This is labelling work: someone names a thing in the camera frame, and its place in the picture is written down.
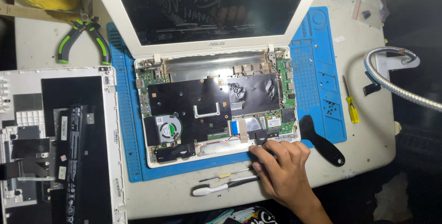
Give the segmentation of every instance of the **blue silicone repair mat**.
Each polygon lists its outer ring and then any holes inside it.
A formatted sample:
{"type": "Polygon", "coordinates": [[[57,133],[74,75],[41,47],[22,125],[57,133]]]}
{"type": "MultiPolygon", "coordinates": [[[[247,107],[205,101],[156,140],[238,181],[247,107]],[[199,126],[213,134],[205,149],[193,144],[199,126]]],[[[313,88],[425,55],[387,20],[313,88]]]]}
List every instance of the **blue silicone repair mat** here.
{"type": "MultiPolygon", "coordinates": [[[[115,25],[108,23],[107,29],[112,65],[117,71],[121,135],[130,182],[148,181],[251,159],[250,153],[243,152],[149,168],[146,162],[143,125],[135,85],[134,59],[115,25]]],[[[327,8],[312,7],[297,30],[290,49],[294,66],[298,117],[310,114],[317,133],[336,143],[345,141],[346,133],[331,39],[327,8]],[[332,109],[329,108],[332,103],[328,102],[334,103],[332,114],[328,112],[332,109]]],[[[309,147],[313,147],[309,141],[303,141],[309,147]]]]}

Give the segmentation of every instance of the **laptop screen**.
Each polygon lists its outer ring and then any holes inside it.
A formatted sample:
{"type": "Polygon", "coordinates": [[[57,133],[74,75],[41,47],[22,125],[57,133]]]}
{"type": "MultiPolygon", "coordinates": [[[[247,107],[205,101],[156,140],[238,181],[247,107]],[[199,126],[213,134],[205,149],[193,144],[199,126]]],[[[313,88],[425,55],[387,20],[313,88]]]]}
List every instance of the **laptop screen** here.
{"type": "Polygon", "coordinates": [[[142,46],[283,35],[301,0],[121,0],[142,46]]]}

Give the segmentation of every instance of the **flexible metal hose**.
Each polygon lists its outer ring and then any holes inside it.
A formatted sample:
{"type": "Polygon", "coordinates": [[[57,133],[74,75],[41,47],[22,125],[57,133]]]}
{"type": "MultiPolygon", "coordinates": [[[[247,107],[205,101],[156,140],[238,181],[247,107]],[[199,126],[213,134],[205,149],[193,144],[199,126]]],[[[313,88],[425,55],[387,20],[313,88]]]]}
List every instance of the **flexible metal hose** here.
{"type": "Polygon", "coordinates": [[[410,58],[404,59],[402,61],[402,64],[411,63],[412,61],[414,61],[417,58],[416,54],[414,54],[413,52],[406,50],[404,48],[396,48],[396,47],[388,47],[388,46],[375,48],[372,51],[368,52],[367,55],[365,55],[365,59],[364,59],[365,68],[367,69],[368,73],[373,77],[373,79],[375,81],[377,81],[384,88],[388,89],[392,93],[394,93],[394,94],[396,94],[406,100],[409,100],[411,102],[419,104],[423,107],[430,108],[430,109],[436,110],[438,112],[442,112],[442,103],[438,103],[438,102],[429,100],[427,98],[421,97],[419,95],[416,95],[412,92],[406,91],[406,90],[396,86],[395,84],[389,82],[387,79],[385,79],[384,77],[382,77],[382,75],[380,75],[378,73],[378,71],[373,67],[373,64],[371,63],[371,57],[376,53],[386,52],[386,51],[404,54],[404,55],[409,56],[410,58]]]}

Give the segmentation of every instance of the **pliers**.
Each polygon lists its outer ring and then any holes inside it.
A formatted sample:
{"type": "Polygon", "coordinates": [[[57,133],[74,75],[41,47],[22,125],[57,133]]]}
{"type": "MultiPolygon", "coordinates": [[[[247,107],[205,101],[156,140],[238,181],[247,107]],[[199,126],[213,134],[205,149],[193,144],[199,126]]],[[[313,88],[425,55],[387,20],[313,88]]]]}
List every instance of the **pliers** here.
{"type": "Polygon", "coordinates": [[[97,43],[101,47],[101,63],[103,65],[110,66],[111,51],[109,50],[109,46],[104,40],[103,36],[98,32],[98,29],[100,29],[100,24],[97,23],[99,18],[92,17],[92,0],[89,2],[87,12],[84,9],[83,1],[80,1],[80,17],[81,20],[78,19],[77,21],[71,21],[74,24],[74,28],[69,31],[58,47],[58,62],[69,63],[69,51],[83,30],[86,29],[92,35],[93,39],[97,40],[97,43]]]}

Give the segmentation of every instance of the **white toothbrush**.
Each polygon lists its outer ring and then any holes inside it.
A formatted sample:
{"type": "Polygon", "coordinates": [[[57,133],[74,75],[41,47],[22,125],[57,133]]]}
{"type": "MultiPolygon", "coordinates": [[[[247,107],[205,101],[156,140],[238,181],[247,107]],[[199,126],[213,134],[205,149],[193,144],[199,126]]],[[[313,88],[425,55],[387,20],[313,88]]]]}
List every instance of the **white toothbrush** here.
{"type": "Polygon", "coordinates": [[[242,184],[248,183],[248,182],[254,182],[259,179],[260,179],[259,176],[256,176],[256,175],[250,176],[250,177],[238,178],[238,179],[231,180],[228,183],[225,183],[219,187],[212,188],[212,189],[210,188],[209,184],[201,184],[201,185],[198,185],[198,186],[195,186],[192,188],[192,194],[194,196],[205,196],[205,195],[208,195],[213,192],[217,192],[217,191],[220,191],[223,189],[239,186],[239,185],[242,185],[242,184]]]}

